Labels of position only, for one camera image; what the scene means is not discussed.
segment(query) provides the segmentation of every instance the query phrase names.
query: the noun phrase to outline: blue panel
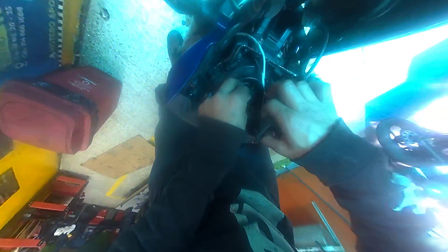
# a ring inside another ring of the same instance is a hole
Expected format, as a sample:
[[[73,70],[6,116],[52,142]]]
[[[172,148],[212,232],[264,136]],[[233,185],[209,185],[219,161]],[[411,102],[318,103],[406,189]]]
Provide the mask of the blue panel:
[[[59,0],[0,2],[0,82],[58,68],[62,39]]]
[[[196,42],[179,57],[168,74],[168,89],[165,100],[167,103],[185,87],[210,46],[218,42],[224,36],[225,31],[226,29],[224,27],[217,25],[212,32]]]

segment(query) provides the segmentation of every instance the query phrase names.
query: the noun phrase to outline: blue banner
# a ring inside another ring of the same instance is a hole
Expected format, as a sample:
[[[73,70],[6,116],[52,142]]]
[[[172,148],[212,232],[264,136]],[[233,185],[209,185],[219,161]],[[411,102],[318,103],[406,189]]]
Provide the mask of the blue banner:
[[[63,0],[0,2],[0,83],[29,78],[59,67]]]

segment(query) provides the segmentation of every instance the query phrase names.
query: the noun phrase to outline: person's right hand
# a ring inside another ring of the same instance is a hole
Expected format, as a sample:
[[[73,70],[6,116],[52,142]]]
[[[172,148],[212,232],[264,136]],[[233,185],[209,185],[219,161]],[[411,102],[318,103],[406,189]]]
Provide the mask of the person's right hand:
[[[266,101],[263,113],[275,119],[282,135],[261,141],[280,155],[298,158],[323,140],[338,119],[330,85],[317,79],[309,84],[287,80],[272,89],[276,98]]]

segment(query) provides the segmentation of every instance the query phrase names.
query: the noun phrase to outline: black hose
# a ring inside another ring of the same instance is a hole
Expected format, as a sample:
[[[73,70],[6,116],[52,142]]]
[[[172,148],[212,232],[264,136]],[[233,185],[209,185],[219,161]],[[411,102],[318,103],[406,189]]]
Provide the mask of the black hose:
[[[316,68],[317,63],[319,63],[320,59],[322,58],[323,53],[325,52],[325,49],[327,49],[328,39],[330,38],[330,32],[327,27],[321,26],[323,32],[325,33],[325,40],[322,46],[322,50],[320,51],[319,55],[316,57],[316,60],[313,62],[313,65],[311,66],[310,70],[305,73],[305,78],[308,78],[310,74],[313,72],[314,68]]]

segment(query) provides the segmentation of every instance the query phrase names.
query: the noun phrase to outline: person's left hand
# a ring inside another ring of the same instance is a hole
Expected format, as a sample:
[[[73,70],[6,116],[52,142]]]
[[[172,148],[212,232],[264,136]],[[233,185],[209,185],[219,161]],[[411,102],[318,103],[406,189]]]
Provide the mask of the person's left hand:
[[[212,97],[199,106],[199,115],[246,129],[249,88],[237,79],[227,79]]]

